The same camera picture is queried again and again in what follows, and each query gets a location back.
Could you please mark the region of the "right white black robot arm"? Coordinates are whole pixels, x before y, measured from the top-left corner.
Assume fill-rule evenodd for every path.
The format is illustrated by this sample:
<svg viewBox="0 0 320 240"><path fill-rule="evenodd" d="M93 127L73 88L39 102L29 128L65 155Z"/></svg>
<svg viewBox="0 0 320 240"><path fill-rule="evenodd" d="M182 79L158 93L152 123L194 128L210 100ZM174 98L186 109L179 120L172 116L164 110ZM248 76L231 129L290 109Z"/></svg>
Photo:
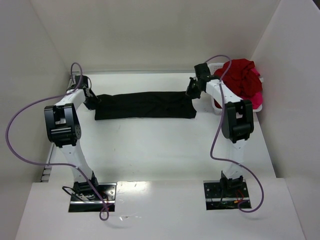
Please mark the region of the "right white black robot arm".
<svg viewBox="0 0 320 240"><path fill-rule="evenodd" d="M200 63L194 67L195 76L190 78L186 95L199 99L201 93L210 95L221 106L221 117L218 129L210 149L210 156L216 161L229 163L229 168L221 172L220 189L223 193L239 189L244 178L239 172L244 157L247 140L254 131L253 105L250 100L244 100L233 93L221 77L211 74L208 64ZM222 133L229 143L229 157L214 156L214 147L219 134Z"/></svg>

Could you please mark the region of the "black t shirt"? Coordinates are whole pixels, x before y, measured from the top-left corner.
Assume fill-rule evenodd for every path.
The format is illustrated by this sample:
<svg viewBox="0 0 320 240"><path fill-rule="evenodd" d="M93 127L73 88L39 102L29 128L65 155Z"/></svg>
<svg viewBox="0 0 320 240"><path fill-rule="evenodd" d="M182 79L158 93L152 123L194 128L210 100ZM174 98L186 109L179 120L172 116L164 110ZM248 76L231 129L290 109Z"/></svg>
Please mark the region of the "black t shirt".
<svg viewBox="0 0 320 240"><path fill-rule="evenodd" d="M129 118L182 118L196 117L192 99L184 91L149 91L98 96L100 103L94 119L114 120Z"/></svg>

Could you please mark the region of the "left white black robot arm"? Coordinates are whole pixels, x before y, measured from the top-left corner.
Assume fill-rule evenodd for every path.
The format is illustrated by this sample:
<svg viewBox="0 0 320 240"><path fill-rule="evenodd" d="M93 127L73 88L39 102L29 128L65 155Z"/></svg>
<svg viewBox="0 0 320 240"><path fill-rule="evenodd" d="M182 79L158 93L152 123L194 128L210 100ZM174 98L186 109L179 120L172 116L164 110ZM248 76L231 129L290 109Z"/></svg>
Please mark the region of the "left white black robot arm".
<svg viewBox="0 0 320 240"><path fill-rule="evenodd" d="M89 77L76 75L75 84L68 88L66 96L44 108L44 119L49 141L61 150L66 164L72 168L75 193L92 199L97 195L99 183L81 148L82 130L77 115L80 105L95 110L100 103L90 83Z"/></svg>

